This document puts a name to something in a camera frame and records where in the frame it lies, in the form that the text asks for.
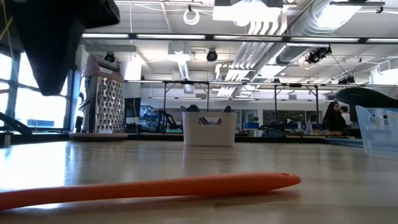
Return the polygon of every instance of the wooden table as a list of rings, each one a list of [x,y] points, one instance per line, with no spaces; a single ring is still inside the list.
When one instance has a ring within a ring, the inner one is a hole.
[[[398,160],[326,144],[184,147],[182,142],[51,142],[0,149],[0,191],[280,171],[302,178],[260,197],[150,198],[43,205],[0,223],[397,223]]]

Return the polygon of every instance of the ceiling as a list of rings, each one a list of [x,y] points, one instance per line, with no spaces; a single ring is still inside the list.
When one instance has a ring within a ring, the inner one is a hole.
[[[193,7],[211,11],[214,1],[204,0],[202,7]],[[296,0],[297,7],[287,11],[287,21],[292,22],[295,16],[311,2],[311,0]],[[398,1],[384,0],[385,11],[398,13]],[[186,6],[165,5],[162,11],[160,5],[142,6],[121,4],[118,5],[121,13],[121,22],[116,26],[102,27],[87,32],[133,32],[133,33],[177,33],[177,34],[246,34],[249,26],[238,27],[229,21],[214,21],[211,15],[200,13],[198,24],[191,26],[183,21],[184,11],[170,11],[186,9]],[[381,36],[398,37],[396,20],[398,14],[376,14],[376,7],[362,8],[345,25],[332,35],[336,36]],[[136,46],[136,52],[143,61],[142,75],[146,79],[159,77],[159,74],[171,74],[178,70],[176,62],[168,60],[168,44],[172,41],[164,40],[85,40],[86,49],[93,54],[104,54],[109,46]],[[217,63],[233,61],[239,52],[241,42],[189,42],[191,60],[187,62],[189,70],[215,71],[216,63],[206,61],[209,49],[216,49]],[[320,63],[308,69],[304,57],[299,58],[293,66],[287,67],[280,77],[282,82],[329,82],[331,77],[344,73],[344,70],[354,70],[358,83],[369,81],[369,69],[388,57],[398,57],[398,45],[331,45],[335,58],[329,56]],[[128,60],[131,53],[128,50],[115,52],[121,60]]]

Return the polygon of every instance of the dark hair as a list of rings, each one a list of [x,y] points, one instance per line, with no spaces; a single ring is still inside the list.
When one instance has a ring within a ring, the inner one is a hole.
[[[340,107],[340,110],[341,110],[342,112],[344,112],[344,113],[347,113],[347,112],[348,112],[348,108],[347,108],[346,106],[341,106],[341,107]]]
[[[335,111],[334,107],[338,104],[337,102],[329,103],[328,109],[326,110],[325,116],[323,117],[324,121],[330,121],[332,117],[341,114],[340,111]]]

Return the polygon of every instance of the white plastic basket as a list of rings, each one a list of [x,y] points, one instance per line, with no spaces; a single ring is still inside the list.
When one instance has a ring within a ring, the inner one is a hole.
[[[206,118],[211,124],[201,124]],[[234,146],[236,113],[183,112],[184,144],[187,146]]]
[[[398,109],[355,108],[365,153],[398,159]]]

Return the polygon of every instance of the person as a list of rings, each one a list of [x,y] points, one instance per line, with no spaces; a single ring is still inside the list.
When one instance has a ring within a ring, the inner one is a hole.
[[[346,106],[340,106],[341,116],[346,121],[347,126],[351,125],[351,120],[349,118],[348,108]]]
[[[331,132],[342,132],[347,128],[346,121],[341,116],[340,105],[337,102],[331,102],[323,117],[323,125]]]

